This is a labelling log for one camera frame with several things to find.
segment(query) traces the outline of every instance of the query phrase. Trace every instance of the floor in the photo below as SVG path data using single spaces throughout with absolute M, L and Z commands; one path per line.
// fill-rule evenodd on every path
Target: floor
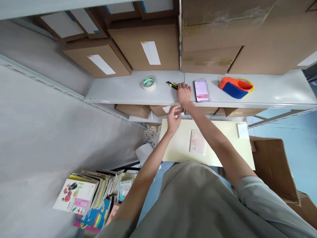
M 317 92 L 317 86 L 313 86 L 313 90 Z M 268 109 L 259 115 L 269 118 L 288 111 Z M 248 117 L 249 124 L 258 121 L 260 119 Z M 315 172 L 317 167 L 317 111 L 250 128 L 249 135 L 283 140 L 297 190 L 307 193 L 317 204 L 317 173 Z M 139 223 L 158 199 L 163 175 L 172 165 L 173 162 L 163 162 L 149 189 Z M 230 186 L 227 181 L 222 180 L 227 186 Z

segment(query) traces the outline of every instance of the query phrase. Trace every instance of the shirt sleeve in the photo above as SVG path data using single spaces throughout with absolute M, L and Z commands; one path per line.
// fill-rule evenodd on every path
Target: shirt sleeve
M 248 209 L 288 237 L 317 237 L 317 231 L 291 209 L 260 178 L 245 177 L 237 183 L 239 200 Z
M 132 231 L 131 222 L 126 220 L 111 221 L 108 226 L 98 233 L 96 238 L 128 238 Z

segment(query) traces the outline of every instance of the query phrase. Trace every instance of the person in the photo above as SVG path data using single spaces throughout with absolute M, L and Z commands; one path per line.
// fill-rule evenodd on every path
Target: person
M 317 231 L 257 177 L 222 132 L 191 100 L 192 89 L 178 85 L 178 101 L 190 113 L 219 158 L 238 199 L 209 167 L 191 161 L 165 174 L 157 202 L 137 226 L 165 150 L 180 126 L 174 106 L 168 129 L 148 157 L 111 223 L 97 237 L 317 237 Z

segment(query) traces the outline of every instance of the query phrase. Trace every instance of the packing tape roll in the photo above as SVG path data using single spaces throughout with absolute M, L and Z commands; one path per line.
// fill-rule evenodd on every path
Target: packing tape roll
M 147 92 L 152 92 L 156 89 L 156 82 L 152 78 L 145 78 L 141 81 L 143 89 Z

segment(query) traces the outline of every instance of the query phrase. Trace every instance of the smartphone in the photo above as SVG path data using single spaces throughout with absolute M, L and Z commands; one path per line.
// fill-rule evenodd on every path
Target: smartphone
M 196 101 L 197 102 L 209 102 L 209 89 L 207 80 L 195 80 L 195 93 L 196 93 Z

